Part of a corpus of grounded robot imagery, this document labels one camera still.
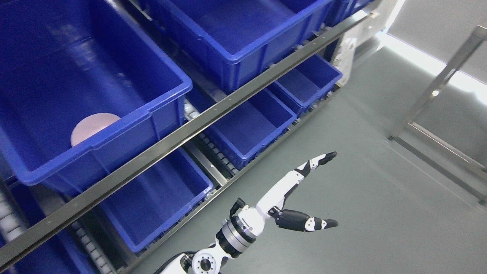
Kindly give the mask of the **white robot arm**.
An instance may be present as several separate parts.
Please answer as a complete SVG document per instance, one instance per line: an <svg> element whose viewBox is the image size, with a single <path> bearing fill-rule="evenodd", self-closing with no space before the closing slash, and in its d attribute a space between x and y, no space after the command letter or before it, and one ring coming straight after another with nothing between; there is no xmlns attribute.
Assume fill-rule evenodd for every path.
<svg viewBox="0 0 487 274"><path fill-rule="evenodd" d="M157 274L219 274L226 261L244 253L263 232L266 217L238 198L215 241L205 249L181 252L167 260Z"/></svg>

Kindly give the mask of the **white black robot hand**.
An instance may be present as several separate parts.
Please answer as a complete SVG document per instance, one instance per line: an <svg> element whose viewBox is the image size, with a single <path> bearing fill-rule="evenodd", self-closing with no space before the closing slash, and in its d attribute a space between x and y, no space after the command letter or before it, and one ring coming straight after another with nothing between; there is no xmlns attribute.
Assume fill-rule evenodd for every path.
<svg viewBox="0 0 487 274"><path fill-rule="evenodd" d="M306 233L337 227L339 224L336 220L323 220L298 210L285 209L285 201L299 184L312 171L327 164L335 157L336 151L319 155L289 171L270 188L256 206L249 208L249 213L242 211L239 213L239 217L242 221L246 217L250 217L254 224L261 223L262 227L265 226L266 220L273 219L279 228Z"/></svg>

